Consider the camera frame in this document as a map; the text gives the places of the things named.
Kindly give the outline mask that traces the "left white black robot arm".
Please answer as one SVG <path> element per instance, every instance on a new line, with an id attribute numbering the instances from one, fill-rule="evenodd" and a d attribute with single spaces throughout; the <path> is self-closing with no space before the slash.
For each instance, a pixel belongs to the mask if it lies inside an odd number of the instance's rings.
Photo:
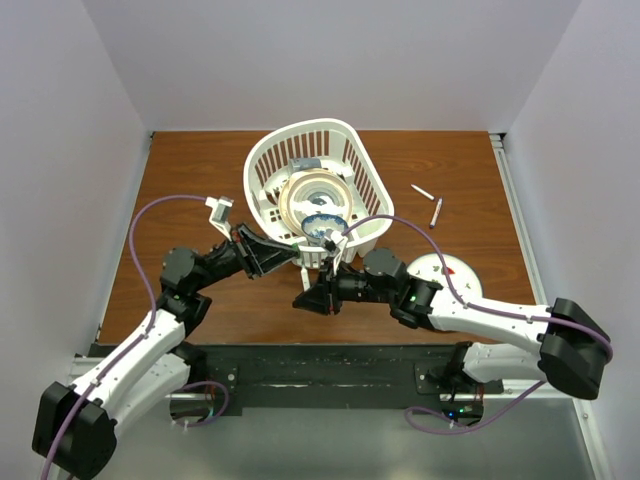
<path id="1" fill-rule="evenodd" d="M 238 272 L 262 277 L 298 255 L 298 248 L 263 238 L 244 224 L 207 254 L 172 249 L 163 261 L 161 293 L 132 334 L 71 384 L 54 382 L 43 392 L 32 440 L 45 459 L 42 478 L 54 465 L 78 479 L 94 478 L 126 429 L 164 396 L 200 390 L 207 368 L 184 341 L 212 303 L 201 290 Z"/>

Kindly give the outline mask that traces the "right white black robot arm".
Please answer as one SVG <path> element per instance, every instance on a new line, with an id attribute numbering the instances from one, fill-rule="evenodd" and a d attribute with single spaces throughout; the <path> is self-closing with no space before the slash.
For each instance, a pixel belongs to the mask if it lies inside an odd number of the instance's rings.
<path id="1" fill-rule="evenodd" d="M 322 315 L 340 312 L 345 302 L 386 303 L 391 316 L 411 329 L 463 332 L 488 344 L 457 347 L 437 374 L 443 388 L 469 392 L 497 380 L 533 380 L 584 400 L 599 395 L 612 359 L 609 337 L 575 302 L 518 305 L 484 298 L 465 299 L 451 284 L 410 273 L 388 249 L 375 249 L 360 271 L 332 259 L 293 305 Z"/>

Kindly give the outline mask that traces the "white marker pen blue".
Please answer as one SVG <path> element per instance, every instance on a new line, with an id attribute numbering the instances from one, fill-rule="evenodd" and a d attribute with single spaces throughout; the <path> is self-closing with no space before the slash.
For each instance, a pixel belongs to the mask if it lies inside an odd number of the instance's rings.
<path id="1" fill-rule="evenodd" d="M 429 222 L 429 228 L 430 229 L 434 229 L 436 227 L 438 219 L 439 219 L 439 216 L 441 214 L 443 203 L 444 203 L 444 198 L 440 197 L 436 202 L 436 205 L 435 205 L 431 220 Z"/>

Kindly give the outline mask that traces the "white marker pen green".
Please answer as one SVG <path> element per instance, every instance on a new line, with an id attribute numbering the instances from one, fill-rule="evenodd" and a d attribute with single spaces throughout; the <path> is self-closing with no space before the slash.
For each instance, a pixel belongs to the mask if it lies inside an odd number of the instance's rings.
<path id="1" fill-rule="evenodd" d="M 304 267 L 300 269 L 300 276 L 303 285 L 303 290 L 306 291 L 310 287 L 308 270 Z"/>

